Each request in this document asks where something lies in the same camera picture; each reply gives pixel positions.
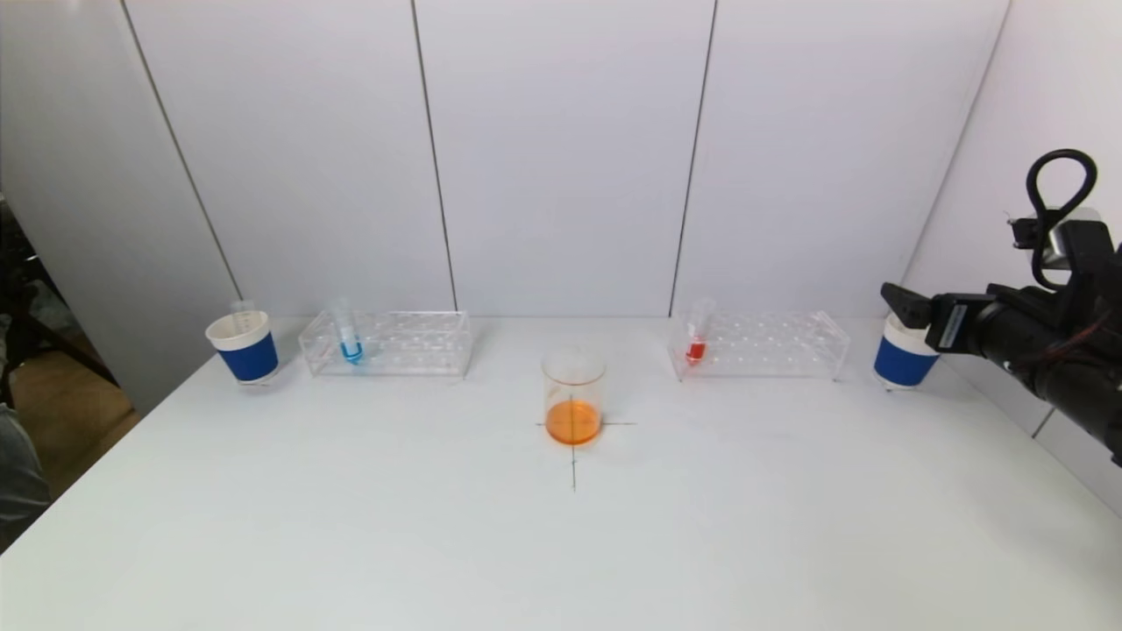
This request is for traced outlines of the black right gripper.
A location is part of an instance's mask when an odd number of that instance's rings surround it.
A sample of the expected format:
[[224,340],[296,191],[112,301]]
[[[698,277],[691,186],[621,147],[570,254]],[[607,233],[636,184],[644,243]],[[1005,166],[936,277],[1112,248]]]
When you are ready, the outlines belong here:
[[1036,388],[1041,356],[1061,342],[1045,309],[1042,290],[990,284],[985,293],[926,298],[890,282],[880,295],[907,329],[928,328],[926,341],[942,355],[981,357]]

